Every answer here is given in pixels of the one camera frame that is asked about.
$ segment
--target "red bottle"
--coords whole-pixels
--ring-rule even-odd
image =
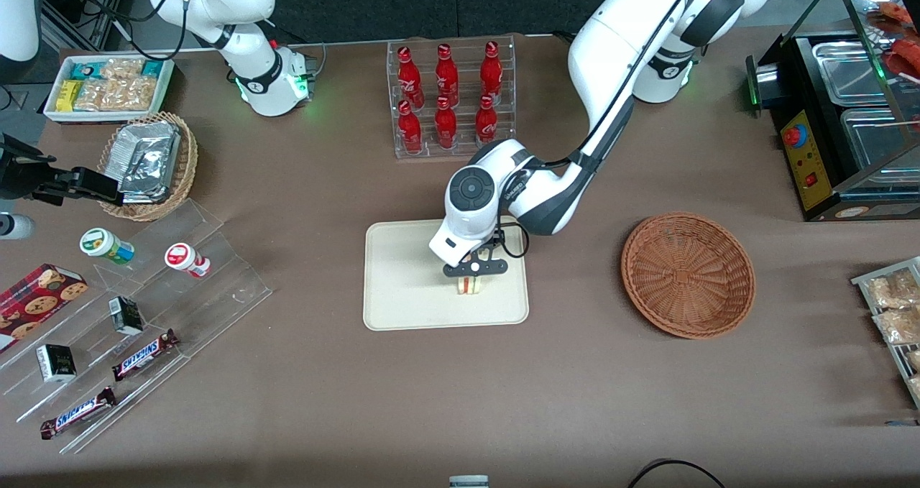
[[[421,92],[421,73],[412,62],[412,52],[407,47],[397,50],[397,58],[400,59],[400,88],[403,97],[410,102],[414,111],[418,111],[425,105],[425,93]]]
[[[490,40],[486,43],[486,59],[479,69],[482,81],[482,94],[492,97],[492,105],[502,103],[502,61],[499,60],[499,43]]]
[[[454,148],[457,135],[457,117],[451,109],[450,99],[438,97],[438,111],[434,114],[434,127],[438,130],[438,144],[444,150]]]
[[[483,95],[479,99],[479,112],[476,113],[476,145],[482,147],[495,139],[495,127],[499,117],[492,108],[492,97]]]
[[[451,107],[456,107],[460,103],[460,78],[457,65],[451,59],[451,47],[447,44],[438,44],[438,65],[434,68],[434,75],[438,78],[438,94],[446,96]]]
[[[421,124],[418,117],[412,114],[412,106],[408,101],[400,101],[400,137],[403,140],[405,151],[410,154],[421,152]]]

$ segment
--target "yellow panel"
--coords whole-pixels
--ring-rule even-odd
[[[789,159],[789,167],[792,168],[792,176],[795,177],[796,189],[799,190],[802,205],[809,210],[831,196],[831,181],[827,179],[827,171],[824,170],[824,162],[821,161],[821,154],[818,153],[818,145],[811,137],[811,125],[808,123],[805,111],[799,112],[795,118],[792,118],[792,121],[779,132],[779,137],[782,138],[786,131],[796,125],[805,128],[805,144],[799,148],[793,148],[784,141],[783,147],[786,148],[786,157]],[[812,186],[808,186],[809,176],[814,181]]]

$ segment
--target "small black box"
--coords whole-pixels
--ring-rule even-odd
[[[144,321],[141,320],[141,311],[137,303],[119,295],[109,301],[109,314],[115,331],[126,335],[137,335],[144,331]]]
[[[70,348],[58,344],[44,344],[35,349],[39,357],[39,370],[45,382],[66,382],[76,378]]]

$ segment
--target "empty wicker basket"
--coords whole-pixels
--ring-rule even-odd
[[[724,227],[692,213],[642,221],[621,256],[627,294],[661,330],[710,339],[750,312],[755,275],[742,245]]]
[[[149,222],[157,220],[168,215],[176,209],[182,201],[188,197],[188,191],[191,191],[191,183],[195,180],[195,167],[198,164],[198,143],[195,141],[195,135],[188,130],[188,125],[182,119],[170,112],[157,112],[144,118],[128,121],[130,124],[151,124],[154,121],[169,121],[182,132],[178,156],[175,157],[175,169],[173,170],[172,183],[170,184],[170,197],[163,203],[158,204],[125,204],[125,206],[112,206],[109,203],[99,203],[102,209],[109,215],[121,218],[129,218],[137,222]],[[99,173],[105,170],[106,163],[109,161],[109,152],[112,150],[112,144],[115,143],[115,134],[109,138],[109,144],[102,151],[102,158],[96,169]]]

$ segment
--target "clear acrylic bottle rack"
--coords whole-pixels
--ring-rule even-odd
[[[416,160],[425,157],[463,157],[476,154],[476,113],[479,111],[479,98],[482,86],[479,69],[486,58],[486,43],[490,40],[499,43],[499,60],[502,61],[502,102],[495,106],[497,127],[495,140],[502,141],[516,137],[517,86],[515,81],[515,39],[511,36],[500,37],[464,37],[459,39],[439,40],[398,40],[387,44],[387,84],[390,92],[390,116],[393,120],[393,144],[397,157]],[[460,103],[454,107],[457,118],[456,145],[450,150],[438,144],[434,127],[434,114],[437,112],[438,85],[434,68],[438,64],[438,45],[450,44],[451,54],[457,66],[460,78]],[[397,105],[404,99],[400,88],[400,60],[397,50],[406,46],[412,52],[412,61],[421,74],[421,90],[425,94],[425,105],[416,111],[421,122],[421,152],[410,154],[400,138],[400,112]]]

